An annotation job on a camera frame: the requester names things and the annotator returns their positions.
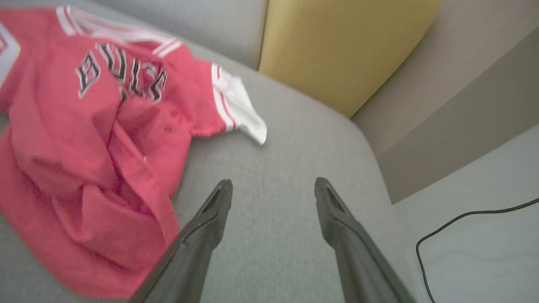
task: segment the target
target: red jersey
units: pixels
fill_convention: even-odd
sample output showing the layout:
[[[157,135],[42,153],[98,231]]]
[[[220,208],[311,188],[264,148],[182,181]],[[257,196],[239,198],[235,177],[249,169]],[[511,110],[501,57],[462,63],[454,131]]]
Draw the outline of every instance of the red jersey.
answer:
[[[129,297],[179,231],[191,138],[266,125],[174,37],[69,6],[0,10],[0,210],[70,289]]]

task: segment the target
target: yellow pillow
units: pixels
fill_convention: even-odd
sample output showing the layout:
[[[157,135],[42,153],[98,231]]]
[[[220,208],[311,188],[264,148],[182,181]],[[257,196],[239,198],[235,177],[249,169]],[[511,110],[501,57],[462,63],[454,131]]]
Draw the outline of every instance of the yellow pillow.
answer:
[[[423,37],[438,0],[268,0],[259,71],[352,116]]]

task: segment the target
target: gray couch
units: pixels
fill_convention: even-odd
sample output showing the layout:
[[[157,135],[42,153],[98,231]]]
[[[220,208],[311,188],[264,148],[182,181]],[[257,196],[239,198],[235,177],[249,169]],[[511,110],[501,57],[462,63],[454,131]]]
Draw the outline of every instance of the gray couch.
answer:
[[[151,25],[84,0],[1,0],[1,6],[72,4],[120,22]],[[410,287],[391,203],[371,148],[346,117],[222,55],[194,55],[239,75],[268,126],[258,146],[245,134],[194,140],[174,207],[182,226],[223,178],[232,208],[214,251],[202,302],[343,302],[333,250],[320,232],[314,181],[331,181]],[[2,129],[8,123],[1,117]],[[0,302],[95,302],[48,273],[0,216]]]
[[[92,0],[258,68],[267,0]]]

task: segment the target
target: wall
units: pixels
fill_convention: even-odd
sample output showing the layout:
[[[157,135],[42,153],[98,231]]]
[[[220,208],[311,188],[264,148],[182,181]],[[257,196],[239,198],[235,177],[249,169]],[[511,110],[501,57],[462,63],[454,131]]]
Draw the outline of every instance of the wall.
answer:
[[[539,122],[537,26],[537,1],[442,0],[415,52],[353,118],[392,203]]]
[[[382,155],[538,26],[537,0],[441,0],[416,50],[353,121]]]
[[[393,205],[419,302],[430,302],[416,243],[468,211],[539,198],[539,126]],[[420,247],[437,303],[533,302],[539,298],[539,204],[465,217]]]

